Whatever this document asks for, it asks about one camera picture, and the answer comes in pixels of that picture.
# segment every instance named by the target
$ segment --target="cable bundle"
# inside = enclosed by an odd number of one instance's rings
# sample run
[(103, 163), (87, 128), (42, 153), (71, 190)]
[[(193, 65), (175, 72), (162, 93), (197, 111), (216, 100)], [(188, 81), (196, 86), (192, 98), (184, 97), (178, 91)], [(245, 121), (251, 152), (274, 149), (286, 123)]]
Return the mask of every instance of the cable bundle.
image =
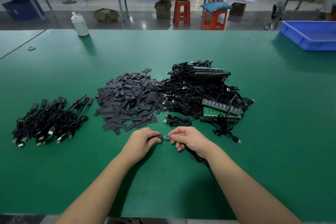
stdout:
[(233, 141), (240, 143), (238, 137), (231, 132), (233, 126), (229, 123), (237, 122), (244, 115), (252, 99), (242, 97), (239, 89), (225, 84), (230, 72), (222, 68), (213, 68), (213, 61), (196, 61), (175, 64), (167, 74), (170, 79), (162, 84), (166, 90), (166, 101), (163, 103), (167, 110), (179, 112), (188, 118), (167, 115), (165, 123), (170, 126), (191, 125), (191, 119), (200, 118), (201, 121), (212, 124), (217, 136), (229, 135)]
[(75, 99), (68, 109), (64, 109), (67, 100), (63, 97), (50, 104), (43, 99), (40, 109), (38, 103), (34, 103), (27, 115), (16, 121), (12, 142), (23, 147), (29, 139), (35, 138), (36, 145), (40, 146), (54, 140), (61, 143), (67, 137), (73, 138), (75, 132), (89, 119), (86, 114), (92, 101), (93, 98), (85, 95)]

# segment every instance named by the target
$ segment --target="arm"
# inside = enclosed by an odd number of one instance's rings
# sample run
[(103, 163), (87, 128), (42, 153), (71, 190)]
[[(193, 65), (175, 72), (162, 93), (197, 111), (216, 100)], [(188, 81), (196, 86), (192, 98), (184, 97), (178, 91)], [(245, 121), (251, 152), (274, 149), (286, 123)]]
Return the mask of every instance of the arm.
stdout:
[(150, 128), (134, 131), (123, 150), (61, 214), (55, 224), (104, 223), (124, 176), (156, 142), (161, 141), (154, 137), (159, 134)]
[(219, 146), (192, 127), (171, 131), (178, 151), (184, 144), (205, 158), (239, 223), (302, 223), (282, 203), (242, 170)]

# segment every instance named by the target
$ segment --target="factory floor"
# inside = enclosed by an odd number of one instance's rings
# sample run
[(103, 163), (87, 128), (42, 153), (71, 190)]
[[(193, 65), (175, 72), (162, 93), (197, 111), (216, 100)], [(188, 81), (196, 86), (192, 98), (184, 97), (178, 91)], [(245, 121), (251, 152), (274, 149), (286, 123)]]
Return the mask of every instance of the factory floor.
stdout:
[[(108, 8), (117, 10), (120, 13), (118, 0), (76, 0), (76, 4), (62, 4), (62, 0), (49, 0), (56, 18), (50, 12), (45, 0), (38, 0), (46, 14), (46, 20), (40, 18), (31, 21), (14, 21), (0, 6), (0, 30), (32, 30), (32, 29), (72, 29), (71, 12), (76, 11), (83, 15), (89, 29), (133, 29), (133, 30), (165, 30), (165, 29), (191, 29), (199, 30), (202, 23), (202, 8), (204, 0), (191, 1), (191, 26), (180, 23), (179, 27), (174, 27), (172, 14), (174, 2), (172, 1), (171, 18), (157, 19), (154, 5), (157, 0), (127, 0), (129, 17), (122, 23), (118, 22), (104, 24), (97, 22), (93, 18), (93, 11)], [(284, 0), (225, 0), (228, 3), (240, 2), (246, 4), (243, 16), (229, 15), (225, 30), (264, 30), (263, 24), (271, 21), (271, 11), (273, 4)], [(291, 0), (286, 7), (283, 20), (321, 20), (319, 5), (316, 2), (304, 1), (301, 8), (295, 11), (298, 0)]]

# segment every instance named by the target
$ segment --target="right hand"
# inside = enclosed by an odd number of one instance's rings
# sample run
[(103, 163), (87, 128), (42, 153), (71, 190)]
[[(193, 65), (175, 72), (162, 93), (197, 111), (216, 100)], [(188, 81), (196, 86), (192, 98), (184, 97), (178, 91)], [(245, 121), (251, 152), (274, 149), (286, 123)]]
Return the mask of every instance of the right hand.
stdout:
[(211, 141), (203, 136), (196, 128), (178, 127), (172, 130), (168, 136), (172, 138), (170, 141), (171, 144), (176, 142), (178, 151), (183, 150), (184, 145), (187, 145), (190, 150), (195, 151), (201, 158), (206, 158), (204, 151)]

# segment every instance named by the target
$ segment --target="green workbench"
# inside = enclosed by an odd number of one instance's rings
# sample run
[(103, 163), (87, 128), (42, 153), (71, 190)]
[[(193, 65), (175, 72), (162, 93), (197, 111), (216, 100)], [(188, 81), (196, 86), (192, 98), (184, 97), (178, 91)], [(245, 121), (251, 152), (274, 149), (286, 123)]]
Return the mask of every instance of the green workbench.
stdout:
[(0, 30), (0, 59), (42, 32), (43, 30)]
[[(36, 47), (28, 51), (27, 46)], [(336, 52), (304, 52), (278, 32), (47, 30), (0, 60), (0, 213), (60, 214), (122, 149), (131, 132), (105, 132), (93, 116), (73, 139), (11, 142), (34, 102), (88, 94), (124, 72), (214, 60), (255, 103), (234, 126), (242, 143), (195, 126), (303, 221), (336, 221)], [(150, 124), (168, 134), (163, 123)], [(235, 219), (210, 170), (163, 142), (125, 177), (110, 215)]]

